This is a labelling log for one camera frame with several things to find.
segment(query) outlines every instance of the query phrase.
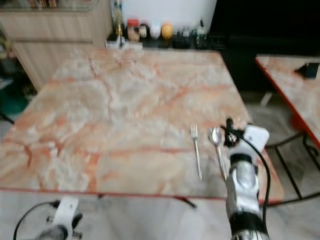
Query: white floor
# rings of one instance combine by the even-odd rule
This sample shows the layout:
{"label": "white floor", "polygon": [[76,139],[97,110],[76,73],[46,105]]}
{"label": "white floor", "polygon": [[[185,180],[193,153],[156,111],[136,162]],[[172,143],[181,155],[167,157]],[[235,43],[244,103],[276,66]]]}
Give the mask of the white floor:
{"label": "white floor", "polygon": [[[271,130],[272,141],[290,136],[290,111],[261,108],[248,103],[247,107],[258,125]],[[275,119],[271,112],[279,111]],[[8,125],[0,122],[0,138]],[[320,189],[320,173],[315,171],[307,153],[296,142],[284,150],[289,167],[304,194]],[[294,197],[293,188],[279,160],[271,159],[281,179],[287,198]],[[43,193],[0,192],[0,240],[11,240],[19,218],[30,207],[43,201],[60,199],[62,195]],[[79,210],[84,218],[77,231],[83,240],[229,240],[230,227],[223,201],[192,199],[197,209],[176,199],[79,196]],[[42,207],[23,222],[18,239],[33,239],[46,226],[46,218],[55,211]],[[273,240],[319,240],[320,198],[304,203],[270,208],[267,212],[268,231]]]}

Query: jar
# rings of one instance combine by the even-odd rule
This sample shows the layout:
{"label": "jar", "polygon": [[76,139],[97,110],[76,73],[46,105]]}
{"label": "jar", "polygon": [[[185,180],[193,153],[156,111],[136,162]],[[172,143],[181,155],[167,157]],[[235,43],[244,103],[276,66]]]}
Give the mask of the jar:
{"label": "jar", "polygon": [[128,39],[129,41],[139,42],[140,34],[139,34],[139,20],[138,19],[128,19]]}

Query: spoon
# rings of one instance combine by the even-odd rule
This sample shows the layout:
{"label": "spoon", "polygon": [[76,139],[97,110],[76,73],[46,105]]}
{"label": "spoon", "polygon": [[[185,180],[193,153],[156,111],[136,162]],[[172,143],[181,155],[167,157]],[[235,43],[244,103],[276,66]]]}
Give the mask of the spoon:
{"label": "spoon", "polygon": [[221,175],[223,180],[226,181],[226,166],[225,163],[222,161],[221,158],[221,149],[220,144],[222,142],[222,136],[219,127],[213,127],[209,129],[209,140],[215,146],[216,154],[218,156],[218,162],[220,166]]}

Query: marble table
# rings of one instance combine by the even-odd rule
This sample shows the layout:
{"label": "marble table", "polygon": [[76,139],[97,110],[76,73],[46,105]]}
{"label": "marble table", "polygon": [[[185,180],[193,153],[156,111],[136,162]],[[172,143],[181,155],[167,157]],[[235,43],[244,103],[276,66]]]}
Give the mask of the marble table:
{"label": "marble table", "polygon": [[[225,198],[208,128],[251,119],[218,52],[82,49],[65,61],[0,147],[0,188]],[[203,182],[190,125],[198,125]],[[270,200],[283,199],[271,170]],[[266,172],[258,159],[260,199]]]}
{"label": "marble table", "polygon": [[294,72],[305,63],[320,62],[320,57],[258,55],[255,61],[320,148],[320,73],[305,80]]}

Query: silver fork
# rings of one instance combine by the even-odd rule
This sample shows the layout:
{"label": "silver fork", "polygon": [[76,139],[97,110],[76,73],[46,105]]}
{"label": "silver fork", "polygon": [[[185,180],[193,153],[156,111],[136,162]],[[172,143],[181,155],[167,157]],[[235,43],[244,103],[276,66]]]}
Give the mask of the silver fork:
{"label": "silver fork", "polygon": [[192,124],[190,128],[191,137],[194,143],[195,148],[195,157],[196,157],[196,168],[198,171],[198,177],[202,180],[202,173],[200,168],[200,158],[199,158],[199,149],[198,149],[198,128],[196,124]]}

